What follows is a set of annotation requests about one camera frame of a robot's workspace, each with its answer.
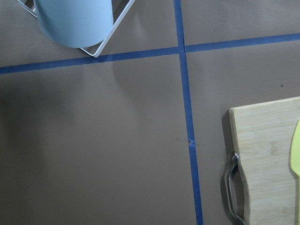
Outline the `bamboo cutting board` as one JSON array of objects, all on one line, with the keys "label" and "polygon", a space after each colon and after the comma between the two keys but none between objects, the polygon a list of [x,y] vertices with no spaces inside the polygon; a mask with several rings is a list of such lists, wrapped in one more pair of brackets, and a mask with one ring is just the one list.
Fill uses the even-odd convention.
[{"label": "bamboo cutting board", "polygon": [[293,133],[300,120],[298,97],[229,110],[234,151],[244,190],[248,225],[297,225],[300,178],[290,166]]}]

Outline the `long blue tape strip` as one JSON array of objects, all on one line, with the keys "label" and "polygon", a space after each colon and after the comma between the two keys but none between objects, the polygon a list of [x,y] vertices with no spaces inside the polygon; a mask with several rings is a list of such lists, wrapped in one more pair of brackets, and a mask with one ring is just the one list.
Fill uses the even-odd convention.
[{"label": "long blue tape strip", "polygon": [[192,106],[191,106],[191,97],[190,97],[188,64],[187,64],[187,56],[186,56],[186,49],[185,49],[181,1],[175,0],[173,4],[174,4],[178,52],[179,52],[179,61],[180,61],[180,73],[181,73],[181,84],[182,84],[184,110],[185,110],[185,120],[186,120],[186,128],[187,128],[187,141],[188,141],[189,159],[190,159],[190,168],[191,168],[193,195],[194,195],[195,217],[196,217],[196,223],[198,225],[202,225],[203,211],[202,211],[201,190],[200,190],[200,183],[199,183],[198,162],[197,162],[197,155],[196,155],[196,142],[195,142],[195,133],[194,133],[194,124],[193,124],[193,115],[192,115]]}]

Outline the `light blue plastic cup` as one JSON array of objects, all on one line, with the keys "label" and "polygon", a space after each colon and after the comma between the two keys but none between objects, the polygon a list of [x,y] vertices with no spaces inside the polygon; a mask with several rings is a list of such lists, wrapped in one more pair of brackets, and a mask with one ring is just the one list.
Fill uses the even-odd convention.
[{"label": "light blue plastic cup", "polygon": [[110,0],[35,0],[34,5],[41,30],[63,46],[96,45],[113,27]]}]

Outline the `yellow-green plastic knife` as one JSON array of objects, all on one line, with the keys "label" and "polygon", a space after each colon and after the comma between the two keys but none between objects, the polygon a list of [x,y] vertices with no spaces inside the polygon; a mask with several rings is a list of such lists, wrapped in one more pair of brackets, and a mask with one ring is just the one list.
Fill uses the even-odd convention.
[{"label": "yellow-green plastic knife", "polygon": [[290,149],[290,166],[292,171],[300,177],[300,121],[297,122]]}]

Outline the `crossing blue tape strip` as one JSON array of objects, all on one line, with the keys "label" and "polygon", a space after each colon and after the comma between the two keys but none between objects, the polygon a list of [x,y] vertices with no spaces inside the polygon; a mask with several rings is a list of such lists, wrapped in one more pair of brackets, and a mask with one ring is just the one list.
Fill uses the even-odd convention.
[{"label": "crossing blue tape strip", "polygon": [[[290,42],[290,41],[299,41],[299,39],[300,39],[300,34],[294,33],[294,34],[285,34],[285,35],[277,35],[277,36],[256,37],[256,38],[237,39],[237,40],[229,40],[229,41],[221,41],[221,42],[204,43],[204,44],[186,45],[184,47],[184,50],[186,53],[193,53],[193,52],[212,51],[218,49],[227,49],[227,48],[244,47],[244,46],[252,46],[252,45],[266,45],[266,44],[274,44],[274,43],[282,43],[282,42]],[[45,62],[38,62],[38,63],[1,67],[0,74],[4,75],[4,74],[11,74],[11,73],[20,73],[20,72],[53,69],[53,68],[64,68],[64,67],[72,67],[72,66],[79,66],[79,65],[102,63],[102,62],[167,56],[167,55],[174,55],[179,53],[180,53],[179,47],[167,47],[167,48],[159,48],[159,49],[151,49],[151,50],[101,55],[97,58],[83,57],[83,58],[75,58],[75,59],[67,59],[67,60],[45,61]]]}]

